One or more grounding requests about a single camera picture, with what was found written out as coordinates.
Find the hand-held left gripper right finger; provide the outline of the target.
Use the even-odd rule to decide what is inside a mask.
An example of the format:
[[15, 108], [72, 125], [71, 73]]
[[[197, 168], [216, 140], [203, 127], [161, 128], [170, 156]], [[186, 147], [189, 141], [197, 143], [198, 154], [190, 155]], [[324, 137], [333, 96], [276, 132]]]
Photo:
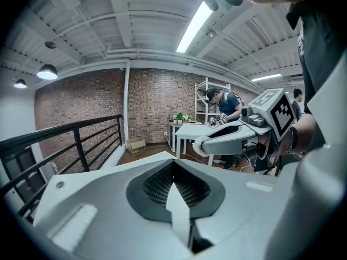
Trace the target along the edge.
[[291, 196], [298, 163], [285, 165], [279, 177], [226, 171], [183, 160], [219, 180], [226, 190], [223, 203], [197, 229], [212, 246], [184, 259], [269, 259], [267, 248]]

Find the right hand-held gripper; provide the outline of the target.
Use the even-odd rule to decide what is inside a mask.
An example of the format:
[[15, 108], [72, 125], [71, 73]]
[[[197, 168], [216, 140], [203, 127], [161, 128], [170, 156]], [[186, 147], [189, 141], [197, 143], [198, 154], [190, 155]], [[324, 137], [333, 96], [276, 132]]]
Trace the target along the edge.
[[207, 155], [242, 154], [242, 142], [257, 136], [258, 141], [251, 144], [257, 146], [259, 159], [272, 157], [294, 122], [293, 108], [284, 89], [268, 89], [242, 108], [240, 121], [213, 127], [208, 134], [212, 139], [202, 142], [202, 150]]

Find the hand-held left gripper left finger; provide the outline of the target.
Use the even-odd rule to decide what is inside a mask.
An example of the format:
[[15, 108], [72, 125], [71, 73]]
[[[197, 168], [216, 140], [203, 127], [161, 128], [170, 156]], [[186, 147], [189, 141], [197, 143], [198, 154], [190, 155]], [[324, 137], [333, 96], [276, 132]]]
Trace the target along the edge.
[[171, 224], [144, 219], [128, 203], [134, 177], [171, 159], [161, 152], [94, 172], [55, 175], [40, 200], [34, 228], [60, 259], [188, 259]]

